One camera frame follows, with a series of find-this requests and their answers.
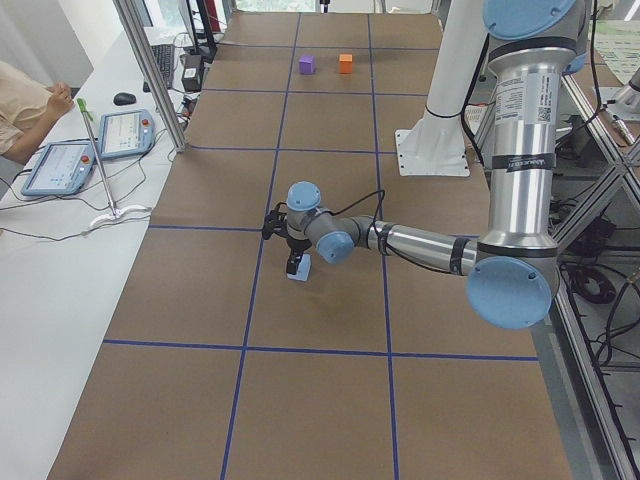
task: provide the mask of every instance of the person's hand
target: person's hand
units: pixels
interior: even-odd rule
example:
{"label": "person's hand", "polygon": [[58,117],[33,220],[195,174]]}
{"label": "person's hand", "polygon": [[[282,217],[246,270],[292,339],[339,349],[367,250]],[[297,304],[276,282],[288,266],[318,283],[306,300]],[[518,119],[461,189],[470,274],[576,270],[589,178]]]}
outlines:
{"label": "person's hand", "polygon": [[56,84],[53,86],[53,93],[51,93],[49,97],[45,113],[51,115],[55,120],[58,120],[73,108],[73,99],[71,98],[71,92],[68,88],[69,86],[66,84]]}

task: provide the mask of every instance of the device screen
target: device screen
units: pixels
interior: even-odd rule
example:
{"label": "device screen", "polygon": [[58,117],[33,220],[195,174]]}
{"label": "device screen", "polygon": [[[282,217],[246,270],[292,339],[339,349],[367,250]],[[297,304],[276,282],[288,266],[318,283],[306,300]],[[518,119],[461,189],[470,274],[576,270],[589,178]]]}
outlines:
{"label": "device screen", "polygon": [[140,144],[140,112],[110,115],[104,130],[102,153],[136,149]]}
{"label": "device screen", "polygon": [[86,144],[53,145],[40,163],[29,188],[32,190],[66,190],[73,182],[76,165]]}

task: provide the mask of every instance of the green clip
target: green clip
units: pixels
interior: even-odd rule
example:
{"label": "green clip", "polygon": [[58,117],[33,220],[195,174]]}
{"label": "green clip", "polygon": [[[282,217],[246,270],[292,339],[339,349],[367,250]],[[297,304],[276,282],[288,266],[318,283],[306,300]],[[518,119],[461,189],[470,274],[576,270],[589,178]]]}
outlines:
{"label": "green clip", "polygon": [[87,117],[89,117],[89,120],[93,122],[93,117],[89,113],[89,110],[87,110],[87,103],[84,101],[84,98],[78,98],[77,102],[78,102],[78,107],[80,107],[80,112],[86,113]]}

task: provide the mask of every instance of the white table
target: white table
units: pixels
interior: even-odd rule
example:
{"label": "white table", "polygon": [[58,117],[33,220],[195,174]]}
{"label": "white table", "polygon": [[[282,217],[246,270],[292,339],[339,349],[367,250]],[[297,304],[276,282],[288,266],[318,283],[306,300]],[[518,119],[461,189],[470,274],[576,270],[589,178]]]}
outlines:
{"label": "white table", "polygon": [[[170,42],[174,36],[175,32],[149,32],[153,43],[162,43],[163,38]],[[175,78],[178,86],[179,74]],[[114,106],[113,96],[120,91],[134,93],[138,102]],[[182,95],[170,94],[179,105]],[[87,101],[95,122],[103,113],[137,108],[155,114],[151,94],[142,93],[142,74],[124,33],[78,97]],[[155,117],[160,131],[163,123]],[[76,107],[58,122],[47,141],[86,137]],[[119,206],[156,205],[171,167],[172,149],[165,133],[141,162],[147,180]],[[112,161],[107,173],[131,162],[131,158]],[[141,179],[137,166],[114,177],[109,182],[114,197],[126,194]],[[89,183],[98,181],[94,171]],[[23,182],[24,177],[17,180],[14,190],[19,191]],[[81,196],[94,205],[107,205],[102,185]],[[19,203],[7,192],[0,207]],[[100,213],[79,201],[55,200],[0,211],[0,228],[62,237],[86,230]],[[0,234],[0,478],[47,477],[147,225],[148,220],[107,227],[63,242]]]}

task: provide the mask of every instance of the computer mouse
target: computer mouse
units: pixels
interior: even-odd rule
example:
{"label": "computer mouse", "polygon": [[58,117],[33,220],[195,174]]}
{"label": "computer mouse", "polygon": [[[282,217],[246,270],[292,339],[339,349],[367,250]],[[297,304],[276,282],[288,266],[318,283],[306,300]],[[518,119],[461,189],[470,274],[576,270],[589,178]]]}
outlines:
{"label": "computer mouse", "polygon": [[136,96],[133,93],[120,92],[116,93],[116,96],[113,97],[113,103],[116,105],[131,105],[132,103],[136,103]]}

